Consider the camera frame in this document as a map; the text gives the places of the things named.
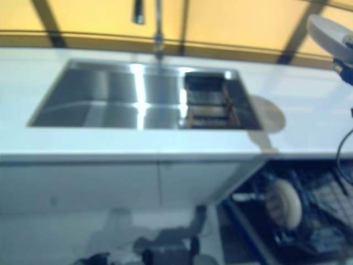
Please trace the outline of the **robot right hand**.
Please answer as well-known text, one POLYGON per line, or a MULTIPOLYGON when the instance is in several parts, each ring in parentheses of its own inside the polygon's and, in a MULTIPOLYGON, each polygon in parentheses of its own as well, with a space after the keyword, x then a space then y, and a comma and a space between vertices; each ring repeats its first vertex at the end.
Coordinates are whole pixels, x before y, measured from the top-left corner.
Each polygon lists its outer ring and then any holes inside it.
MULTIPOLYGON (((343 44, 352 50, 352 33, 344 36, 343 44)), ((334 58, 333 65, 334 71, 340 76, 340 78, 344 82, 352 85, 352 64, 334 58)))

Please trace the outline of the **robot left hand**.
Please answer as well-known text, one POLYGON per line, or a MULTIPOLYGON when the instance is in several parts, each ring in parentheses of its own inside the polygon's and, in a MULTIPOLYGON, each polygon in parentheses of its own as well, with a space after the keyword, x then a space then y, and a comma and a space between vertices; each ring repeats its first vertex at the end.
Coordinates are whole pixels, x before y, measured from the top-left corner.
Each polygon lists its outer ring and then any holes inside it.
POLYGON ((73 262, 74 265, 107 265, 109 264, 109 252, 96 253, 88 258, 80 258, 73 262))

